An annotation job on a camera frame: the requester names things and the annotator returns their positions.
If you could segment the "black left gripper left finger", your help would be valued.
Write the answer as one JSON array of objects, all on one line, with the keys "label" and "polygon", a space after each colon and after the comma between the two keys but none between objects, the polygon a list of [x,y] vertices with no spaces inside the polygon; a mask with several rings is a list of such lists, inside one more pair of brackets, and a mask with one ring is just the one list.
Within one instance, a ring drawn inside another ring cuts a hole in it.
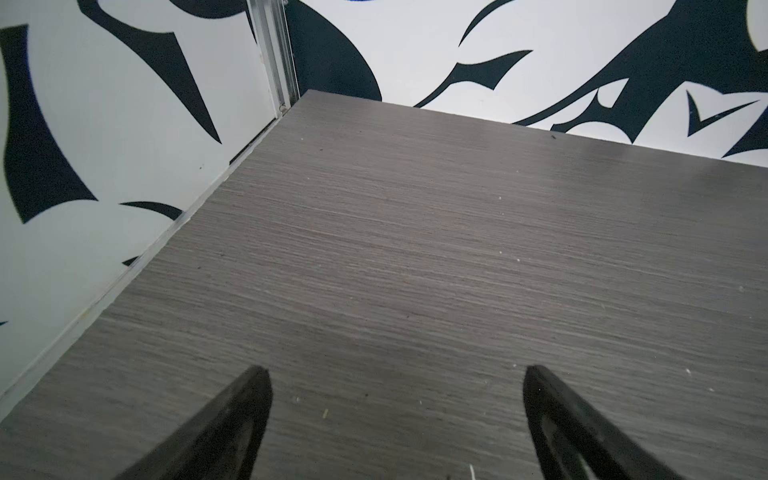
[{"label": "black left gripper left finger", "polygon": [[252,366],[119,479],[249,479],[273,401],[269,371]]}]

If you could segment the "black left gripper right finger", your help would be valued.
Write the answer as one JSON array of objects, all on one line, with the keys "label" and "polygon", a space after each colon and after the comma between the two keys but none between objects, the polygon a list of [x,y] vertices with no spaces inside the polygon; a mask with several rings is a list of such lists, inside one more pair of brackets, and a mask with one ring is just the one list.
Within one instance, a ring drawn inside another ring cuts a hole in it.
[{"label": "black left gripper right finger", "polygon": [[526,368],[523,402],[546,479],[679,479],[543,365]]}]

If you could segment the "aluminium cage frame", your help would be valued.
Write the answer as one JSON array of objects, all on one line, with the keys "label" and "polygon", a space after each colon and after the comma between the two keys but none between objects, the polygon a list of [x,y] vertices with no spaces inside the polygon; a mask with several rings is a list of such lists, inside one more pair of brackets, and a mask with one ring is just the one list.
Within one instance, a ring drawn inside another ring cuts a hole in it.
[{"label": "aluminium cage frame", "polygon": [[252,31],[267,69],[278,118],[301,96],[285,12],[287,4],[282,0],[247,1]]}]

